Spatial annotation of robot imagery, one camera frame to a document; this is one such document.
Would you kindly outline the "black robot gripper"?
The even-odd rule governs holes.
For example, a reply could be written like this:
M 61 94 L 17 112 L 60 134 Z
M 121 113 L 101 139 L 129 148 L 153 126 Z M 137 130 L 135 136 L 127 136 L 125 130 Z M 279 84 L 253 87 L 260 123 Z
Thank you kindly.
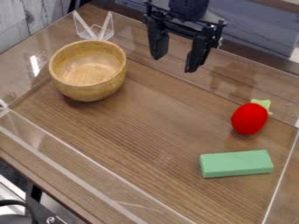
M 211 47 L 220 46 L 225 20 L 209 12 L 208 2 L 145 2 L 144 5 L 144 24 L 153 59 L 159 60 L 168 53 L 168 32 L 172 32 L 192 39 L 184 72 L 193 73 L 204 64 Z

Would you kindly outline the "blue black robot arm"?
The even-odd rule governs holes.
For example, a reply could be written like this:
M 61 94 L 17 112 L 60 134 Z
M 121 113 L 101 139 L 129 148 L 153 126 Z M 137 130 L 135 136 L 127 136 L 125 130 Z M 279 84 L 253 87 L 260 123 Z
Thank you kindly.
M 151 56 L 159 60 L 168 53 L 171 33 L 189 39 L 184 72 L 193 73 L 220 46 L 225 20 L 208 11 L 209 0 L 168 0 L 165 7 L 145 0 L 144 5 Z

